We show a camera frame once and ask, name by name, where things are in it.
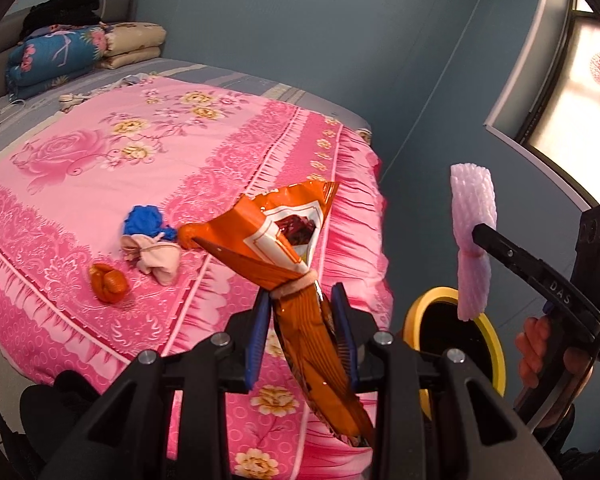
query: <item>mattress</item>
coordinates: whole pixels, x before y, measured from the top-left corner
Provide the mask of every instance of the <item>mattress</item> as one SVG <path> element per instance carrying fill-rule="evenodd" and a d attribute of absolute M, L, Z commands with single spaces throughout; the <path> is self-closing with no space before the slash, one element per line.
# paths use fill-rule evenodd
<path fill-rule="evenodd" d="M 58 111 L 58 97 L 62 94 L 89 92 L 113 83 L 124 76 L 137 73 L 158 73 L 179 81 L 205 83 L 295 104 L 307 110 L 334 117 L 353 131 L 361 130 L 367 135 L 370 132 L 369 124 L 359 115 L 301 89 L 224 68 L 157 58 L 115 70 L 96 70 L 68 84 L 28 99 L 27 105 L 22 109 L 19 105 L 14 105 L 0 115 L 0 121 L 4 120 L 0 125 L 0 151 L 25 132 L 55 114 Z M 0 98 L 0 109 L 7 105 L 7 97 Z"/>
<path fill-rule="evenodd" d="M 139 72 L 166 77 L 56 113 L 61 93 Z M 142 349 L 187 351 L 253 304 L 256 286 L 202 250 L 183 253 L 170 286 L 126 262 L 120 234 L 134 205 L 158 205 L 177 227 L 214 218 L 242 193 L 306 179 L 340 183 L 312 262 L 323 290 L 342 282 L 352 306 L 388 327 L 379 161 L 354 114 L 289 86 L 165 59 L 97 72 L 10 109 L 0 125 L 0 346 L 27 377 L 49 383 L 73 369 L 104 391 Z M 93 295 L 94 262 L 127 276 L 119 306 Z M 374 396 L 363 405 L 373 417 Z M 170 456 L 179 407 L 176 396 Z M 227 396 L 226 420 L 242 476 L 353 479 L 370 462 L 369 449 L 332 437 L 310 412 L 273 330 L 260 379 L 249 395 Z"/>

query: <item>beige elastic band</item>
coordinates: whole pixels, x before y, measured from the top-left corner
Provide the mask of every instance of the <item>beige elastic band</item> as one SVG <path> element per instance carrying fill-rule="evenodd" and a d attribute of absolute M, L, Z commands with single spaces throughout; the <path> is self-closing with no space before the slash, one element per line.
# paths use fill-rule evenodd
<path fill-rule="evenodd" d="M 307 288 L 313 282 L 318 279 L 318 273 L 315 270 L 311 269 L 304 276 L 301 276 L 297 280 L 293 280 L 291 282 L 283 283 L 280 286 L 274 288 L 269 296 L 272 300 L 279 300 L 280 298 L 284 298 L 285 296 L 291 296 L 296 292 L 299 292 L 303 288 Z"/>

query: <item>yellow trash can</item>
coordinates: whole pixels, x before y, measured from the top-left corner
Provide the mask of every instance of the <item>yellow trash can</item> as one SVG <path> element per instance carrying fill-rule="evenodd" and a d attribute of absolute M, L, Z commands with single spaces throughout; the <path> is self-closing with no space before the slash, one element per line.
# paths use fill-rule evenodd
<path fill-rule="evenodd" d="M 402 339 L 414 350 L 442 354 L 447 348 L 464 351 L 504 395 L 506 370 L 498 335 L 484 314 L 460 321 L 458 291 L 447 286 L 432 288 L 413 302 L 402 327 Z M 431 418 L 429 391 L 420 390 L 422 411 Z"/>

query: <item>human hand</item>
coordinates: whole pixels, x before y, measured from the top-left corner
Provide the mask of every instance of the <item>human hand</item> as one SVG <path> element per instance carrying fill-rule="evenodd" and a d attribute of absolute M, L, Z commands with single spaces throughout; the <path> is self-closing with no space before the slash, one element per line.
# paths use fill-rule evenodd
<path fill-rule="evenodd" d="M 518 373 L 522 379 L 522 383 L 528 388 L 538 387 L 538 374 L 544 365 L 544 356 L 546 354 L 547 341 L 551 335 L 551 322 L 547 316 L 540 319 L 529 317 L 524 324 L 524 332 L 516 336 L 516 347 L 522 353 L 522 359 L 518 365 Z M 554 406 L 546 414 L 538 428 L 546 428 L 558 422 L 558 418 L 564 411 L 566 403 L 571 398 L 571 395 L 578 387 L 581 378 L 589 367 L 591 357 L 579 348 L 569 348 L 564 353 L 564 367 L 573 374 L 573 379 L 560 394 Z M 591 377 L 591 369 L 582 381 L 582 386 L 577 391 L 576 396 L 580 394 L 584 386 L 586 386 Z"/>

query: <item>headboard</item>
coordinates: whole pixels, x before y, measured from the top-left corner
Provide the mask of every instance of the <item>headboard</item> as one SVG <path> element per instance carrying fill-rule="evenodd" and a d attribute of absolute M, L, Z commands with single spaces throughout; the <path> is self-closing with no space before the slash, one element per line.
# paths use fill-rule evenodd
<path fill-rule="evenodd" d="M 136 18 L 138 0 L 100 0 L 100 7 L 96 10 L 103 22 L 132 22 Z M 0 21 L 0 97 L 7 93 L 4 82 L 4 70 L 7 58 L 17 46 L 22 30 L 22 22 L 29 13 L 30 7 L 7 14 Z"/>

